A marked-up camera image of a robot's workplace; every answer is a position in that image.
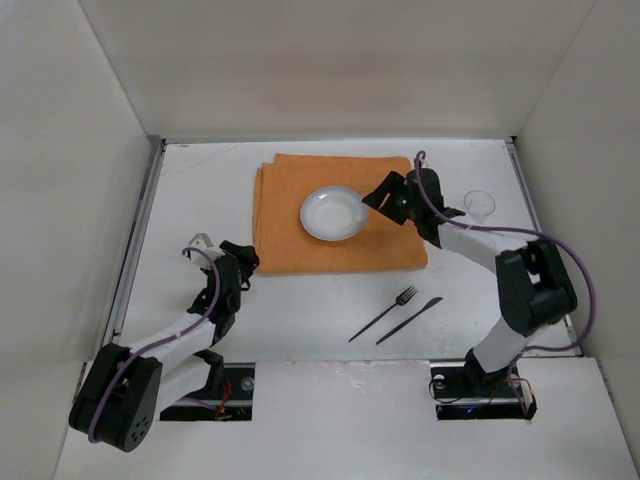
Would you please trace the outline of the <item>orange cloth napkin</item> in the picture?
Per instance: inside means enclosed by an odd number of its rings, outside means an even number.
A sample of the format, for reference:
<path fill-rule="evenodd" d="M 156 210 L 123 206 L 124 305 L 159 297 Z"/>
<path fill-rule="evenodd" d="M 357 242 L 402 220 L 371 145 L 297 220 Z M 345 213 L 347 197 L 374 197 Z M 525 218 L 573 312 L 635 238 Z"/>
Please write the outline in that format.
<path fill-rule="evenodd" d="M 407 158 L 291 155 L 262 164 L 254 182 L 253 243 L 264 275 L 422 268 L 425 243 L 367 207 L 364 197 Z"/>

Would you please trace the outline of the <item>clear plastic cup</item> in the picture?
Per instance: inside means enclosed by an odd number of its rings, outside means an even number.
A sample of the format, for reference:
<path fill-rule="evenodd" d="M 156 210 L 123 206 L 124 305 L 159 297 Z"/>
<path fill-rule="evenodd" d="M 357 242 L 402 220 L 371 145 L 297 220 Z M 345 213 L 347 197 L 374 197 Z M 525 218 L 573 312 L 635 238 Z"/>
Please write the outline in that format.
<path fill-rule="evenodd" d="M 494 198 L 482 190 L 467 192 L 463 198 L 463 205 L 468 216 L 478 224 L 484 224 L 496 209 Z"/>

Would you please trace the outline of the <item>black fork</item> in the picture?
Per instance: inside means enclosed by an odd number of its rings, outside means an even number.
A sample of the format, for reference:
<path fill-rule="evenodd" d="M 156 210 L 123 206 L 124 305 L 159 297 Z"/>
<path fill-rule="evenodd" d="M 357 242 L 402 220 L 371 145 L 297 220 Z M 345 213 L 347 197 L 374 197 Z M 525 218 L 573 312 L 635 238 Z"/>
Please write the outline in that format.
<path fill-rule="evenodd" d="M 370 320 L 365 326 L 363 326 L 359 331 L 357 331 L 348 340 L 348 342 L 352 342 L 353 340 L 358 338 L 360 335 L 366 332 L 369 328 L 374 326 L 384 316 L 386 316 L 389 312 L 391 312 L 394 308 L 406 305 L 416 295 L 417 292 L 418 292 L 418 289 L 415 286 L 410 286 L 409 288 L 405 289 L 395 298 L 395 301 L 392 305 L 390 305 L 388 308 L 386 308 L 381 313 L 379 313 L 376 317 Z"/>

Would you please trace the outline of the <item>black knife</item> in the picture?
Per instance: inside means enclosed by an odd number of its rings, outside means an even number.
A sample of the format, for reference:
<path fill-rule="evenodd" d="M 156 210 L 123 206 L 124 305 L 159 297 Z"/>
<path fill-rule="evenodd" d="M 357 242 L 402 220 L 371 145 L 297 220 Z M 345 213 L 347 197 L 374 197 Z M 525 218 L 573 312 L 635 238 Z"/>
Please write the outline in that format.
<path fill-rule="evenodd" d="M 444 300 L 443 297 L 434 297 L 434 298 L 432 298 L 420 310 L 418 310 L 416 313 L 414 313 L 413 315 L 411 315 L 407 319 L 403 320 L 397 326 L 392 328 L 389 332 L 384 334 L 380 339 L 378 339 L 375 342 L 375 344 L 376 345 L 380 345 L 381 343 L 385 342 L 390 337 L 392 337 L 393 335 L 397 334 L 399 331 L 401 331 L 403 328 L 405 328 L 407 325 L 409 325 L 413 320 L 415 320 L 416 318 L 421 316 L 423 313 L 425 313 L 429 309 L 435 307 L 436 305 L 438 305 L 443 300 Z"/>

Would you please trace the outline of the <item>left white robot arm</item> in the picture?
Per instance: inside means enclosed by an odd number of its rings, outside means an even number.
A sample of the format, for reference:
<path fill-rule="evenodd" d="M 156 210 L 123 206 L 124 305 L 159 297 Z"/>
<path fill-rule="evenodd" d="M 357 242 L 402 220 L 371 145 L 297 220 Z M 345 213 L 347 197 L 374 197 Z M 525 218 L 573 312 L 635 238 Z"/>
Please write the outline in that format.
<path fill-rule="evenodd" d="M 97 353 L 68 417 L 92 444 L 136 449 L 159 413 L 191 394 L 227 393 L 224 360 L 213 351 L 231 330 L 241 295 L 260 264 L 252 245 L 193 239 L 182 251 L 206 277 L 204 288 L 171 326 L 131 345 Z"/>

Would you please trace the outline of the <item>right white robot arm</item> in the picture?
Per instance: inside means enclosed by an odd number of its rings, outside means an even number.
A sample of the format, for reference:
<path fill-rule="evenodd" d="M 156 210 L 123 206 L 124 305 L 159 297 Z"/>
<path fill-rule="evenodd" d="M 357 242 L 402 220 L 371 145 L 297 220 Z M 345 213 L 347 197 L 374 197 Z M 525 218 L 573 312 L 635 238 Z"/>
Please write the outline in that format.
<path fill-rule="evenodd" d="M 464 211 L 444 205 L 439 177 L 430 168 L 390 172 L 362 203 L 398 225 L 411 221 L 429 244 L 495 275 L 500 317 L 465 357 L 466 382 L 474 389 L 506 379 L 530 342 L 577 307 L 559 252 L 563 243 L 532 230 L 463 222 Z"/>

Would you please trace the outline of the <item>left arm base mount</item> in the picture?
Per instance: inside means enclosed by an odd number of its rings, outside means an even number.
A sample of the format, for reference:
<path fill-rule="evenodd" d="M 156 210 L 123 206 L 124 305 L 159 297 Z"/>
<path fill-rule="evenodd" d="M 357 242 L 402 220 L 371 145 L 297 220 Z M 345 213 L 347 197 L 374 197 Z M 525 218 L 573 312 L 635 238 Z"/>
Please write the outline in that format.
<path fill-rule="evenodd" d="M 255 389 L 255 363 L 227 363 L 215 352 L 198 354 L 210 366 L 209 377 L 199 390 L 164 409 L 164 422 L 251 421 Z"/>

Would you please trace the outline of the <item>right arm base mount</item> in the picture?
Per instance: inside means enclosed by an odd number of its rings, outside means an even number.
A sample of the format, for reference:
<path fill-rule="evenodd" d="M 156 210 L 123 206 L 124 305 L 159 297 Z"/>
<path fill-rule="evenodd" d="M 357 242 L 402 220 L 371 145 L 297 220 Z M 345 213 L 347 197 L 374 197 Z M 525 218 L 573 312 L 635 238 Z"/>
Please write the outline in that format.
<path fill-rule="evenodd" d="M 485 375 L 470 354 L 432 362 L 428 392 L 440 421 L 531 421 L 538 410 L 531 383 L 514 363 Z"/>

